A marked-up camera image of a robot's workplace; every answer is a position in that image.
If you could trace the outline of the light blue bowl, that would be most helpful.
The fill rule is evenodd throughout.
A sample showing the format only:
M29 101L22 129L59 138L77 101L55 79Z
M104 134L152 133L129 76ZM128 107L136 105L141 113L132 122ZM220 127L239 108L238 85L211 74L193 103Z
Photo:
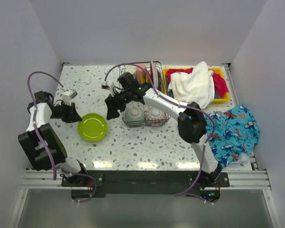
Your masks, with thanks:
M145 119L144 111L139 107L130 107L125 114L127 122L143 121Z

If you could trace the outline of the wire dish rack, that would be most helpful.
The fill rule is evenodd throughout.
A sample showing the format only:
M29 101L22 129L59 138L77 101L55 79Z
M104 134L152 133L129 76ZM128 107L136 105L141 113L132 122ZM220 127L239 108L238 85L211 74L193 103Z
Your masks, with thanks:
M121 65L119 74L131 73L139 83L153 83L162 93L167 94L168 85L159 61L134 62ZM149 104L131 101L122 112L123 122L130 128L159 127L166 124L170 116Z

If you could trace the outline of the blue patterned bowl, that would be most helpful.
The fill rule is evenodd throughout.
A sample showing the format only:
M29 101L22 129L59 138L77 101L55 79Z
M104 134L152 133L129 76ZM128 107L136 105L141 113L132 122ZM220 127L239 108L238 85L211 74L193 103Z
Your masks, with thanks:
M166 115L158 108L151 107L145 113L145 122L149 126L158 127L166 123Z

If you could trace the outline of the metal cup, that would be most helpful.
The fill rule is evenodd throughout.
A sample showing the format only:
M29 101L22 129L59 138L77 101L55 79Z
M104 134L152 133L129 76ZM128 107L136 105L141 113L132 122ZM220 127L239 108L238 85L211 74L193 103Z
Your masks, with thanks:
M136 77L136 68L132 66L127 66L124 70L126 73L130 73L133 77Z

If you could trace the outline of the pink cup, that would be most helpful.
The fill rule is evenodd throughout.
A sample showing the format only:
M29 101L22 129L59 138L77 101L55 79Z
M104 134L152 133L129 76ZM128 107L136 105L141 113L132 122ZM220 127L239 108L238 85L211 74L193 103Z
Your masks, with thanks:
M136 80L143 84L146 80L146 73L143 71L146 70L146 66L144 64L139 65L139 67L136 68Z

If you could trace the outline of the yellow patterned plate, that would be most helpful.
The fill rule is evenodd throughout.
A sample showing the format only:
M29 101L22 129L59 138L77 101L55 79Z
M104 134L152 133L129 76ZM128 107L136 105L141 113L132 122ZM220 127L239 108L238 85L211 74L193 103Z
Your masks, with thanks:
M148 84L151 83L151 81L150 81L149 77L147 76L147 74L145 74L144 82L145 82L145 83L148 83Z
M163 84L162 84L162 76L158 69L157 69L157 77L158 77L158 90L160 90L163 93L164 89L163 89Z

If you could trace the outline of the red and blue plate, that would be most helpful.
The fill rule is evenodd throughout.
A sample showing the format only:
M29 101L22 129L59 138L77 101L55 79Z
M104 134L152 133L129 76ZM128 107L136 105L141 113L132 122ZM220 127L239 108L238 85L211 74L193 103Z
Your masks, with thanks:
M150 73L151 73L151 79L152 79L153 85L155 88L157 88L157 72L156 72L156 67L153 61L150 61Z

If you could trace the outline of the red bowl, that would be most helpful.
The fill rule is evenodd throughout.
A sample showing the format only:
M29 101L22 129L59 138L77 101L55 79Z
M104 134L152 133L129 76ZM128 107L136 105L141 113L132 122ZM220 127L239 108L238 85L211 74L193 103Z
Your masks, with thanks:
M157 72L157 89L160 90L162 84L161 73L158 69L156 69L156 72Z

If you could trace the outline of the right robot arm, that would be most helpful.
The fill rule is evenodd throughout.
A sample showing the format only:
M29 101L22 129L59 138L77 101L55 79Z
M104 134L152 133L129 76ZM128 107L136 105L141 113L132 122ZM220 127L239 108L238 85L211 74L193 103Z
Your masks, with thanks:
M209 187L214 186L219 181L222 167L209 145L210 134L206 130L206 113L198 104L178 102L149 83L139 84L130 73L122 74L117 81L122 87L119 92L114 91L113 83L104 81L101 85L102 89L111 92L105 99L107 120L118 118L130 102L149 105L169 115L177 121L181 139L192 146L200 162L203 183Z

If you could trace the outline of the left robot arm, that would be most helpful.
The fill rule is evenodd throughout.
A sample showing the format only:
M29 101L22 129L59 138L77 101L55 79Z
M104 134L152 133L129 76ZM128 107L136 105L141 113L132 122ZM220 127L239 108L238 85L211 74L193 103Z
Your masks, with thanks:
M52 94L43 91L35 93L33 102L28 106L29 126L18 136L18 141L33 169L52 170L54 178L57 171L61 171L65 177L72 177L77 186L85 186L89 175L84 165L67 155L63 143L49 123L51 119L60 119L68 124L82 121L73 102L76 96L75 90L65 90L55 104Z

